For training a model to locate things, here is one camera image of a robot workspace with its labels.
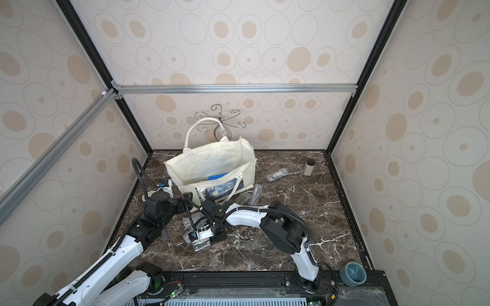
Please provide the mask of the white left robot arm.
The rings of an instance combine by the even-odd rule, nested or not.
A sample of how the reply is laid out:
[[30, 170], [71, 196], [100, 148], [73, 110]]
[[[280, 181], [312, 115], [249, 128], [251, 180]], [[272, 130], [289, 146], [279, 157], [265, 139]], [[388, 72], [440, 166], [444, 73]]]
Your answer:
[[145, 200], [140, 215], [126, 228], [125, 234], [82, 275], [60, 289], [56, 294], [44, 293], [35, 305], [121, 305], [135, 300], [148, 289], [159, 291], [157, 281], [161, 270], [145, 264], [111, 286], [111, 282], [128, 264], [140, 256], [155, 240], [163, 236], [165, 226], [173, 217], [190, 211], [191, 193], [172, 198], [167, 192], [157, 191]]

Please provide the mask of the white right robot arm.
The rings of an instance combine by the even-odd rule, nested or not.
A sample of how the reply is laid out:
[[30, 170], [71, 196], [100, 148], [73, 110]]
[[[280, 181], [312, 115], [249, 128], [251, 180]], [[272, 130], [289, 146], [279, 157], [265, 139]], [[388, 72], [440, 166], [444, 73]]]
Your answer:
[[199, 227], [199, 220], [191, 222], [196, 229], [185, 235], [188, 243], [205, 247], [228, 226], [259, 228], [277, 249], [291, 255], [302, 279], [313, 282], [318, 277], [319, 267], [309, 248], [311, 230], [282, 202], [274, 201], [271, 205], [259, 207], [240, 205], [233, 201], [217, 205], [206, 200], [199, 212], [205, 224]]

